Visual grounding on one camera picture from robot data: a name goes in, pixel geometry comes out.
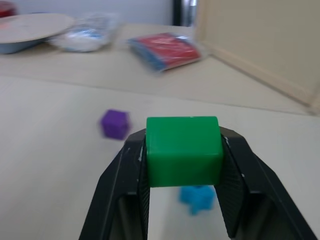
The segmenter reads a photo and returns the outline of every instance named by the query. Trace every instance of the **green cube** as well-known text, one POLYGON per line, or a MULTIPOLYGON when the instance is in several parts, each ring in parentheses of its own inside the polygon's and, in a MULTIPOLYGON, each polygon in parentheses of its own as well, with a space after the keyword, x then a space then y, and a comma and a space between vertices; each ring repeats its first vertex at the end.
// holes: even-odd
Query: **green cube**
POLYGON ((219 183, 224 154, 215 116, 149 117, 146 151, 150 187, 219 183))

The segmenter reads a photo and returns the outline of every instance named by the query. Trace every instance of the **red package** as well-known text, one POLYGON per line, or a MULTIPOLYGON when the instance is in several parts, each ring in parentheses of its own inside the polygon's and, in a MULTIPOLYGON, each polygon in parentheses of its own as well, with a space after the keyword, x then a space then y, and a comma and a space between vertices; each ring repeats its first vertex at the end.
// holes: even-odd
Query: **red package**
POLYGON ((157 71, 189 64, 203 57, 187 37, 168 32, 132 38, 128 43, 157 71))
POLYGON ((16 15, 16 6, 9 1, 0 1, 0 18, 16 15))

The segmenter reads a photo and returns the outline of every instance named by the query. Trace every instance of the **white wall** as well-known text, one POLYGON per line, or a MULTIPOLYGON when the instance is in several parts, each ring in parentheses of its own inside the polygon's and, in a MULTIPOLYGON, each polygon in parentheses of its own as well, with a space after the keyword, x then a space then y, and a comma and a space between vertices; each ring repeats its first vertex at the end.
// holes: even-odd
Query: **white wall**
POLYGON ((115 12, 130 23, 171 25, 172 0, 11 0, 21 14, 115 12))

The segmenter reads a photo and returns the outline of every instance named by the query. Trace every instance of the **cube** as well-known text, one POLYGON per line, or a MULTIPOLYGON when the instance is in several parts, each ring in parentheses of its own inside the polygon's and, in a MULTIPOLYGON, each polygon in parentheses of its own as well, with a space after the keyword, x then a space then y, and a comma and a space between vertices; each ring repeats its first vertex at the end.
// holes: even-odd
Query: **cube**
POLYGON ((104 136, 124 140, 130 130, 129 113, 110 109, 102 117, 100 124, 104 136))
POLYGON ((190 205, 190 214, 213 208, 215 192, 210 186, 183 186, 180 189, 180 202, 190 205))
POLYGON ((224 154, 214 116, 149 117, 146 152, 150 187, 219 183, 224 154))

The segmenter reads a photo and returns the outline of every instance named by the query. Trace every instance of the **blue block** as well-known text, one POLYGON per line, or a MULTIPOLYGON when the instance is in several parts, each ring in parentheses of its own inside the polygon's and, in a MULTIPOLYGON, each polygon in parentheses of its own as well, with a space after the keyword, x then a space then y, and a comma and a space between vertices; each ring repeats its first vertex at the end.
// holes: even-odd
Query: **blue block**
POLYGON ((183 186, 180 189, 180 202, 190 205, 190 214, 213 208, 215 192, 210 186, 183 186))

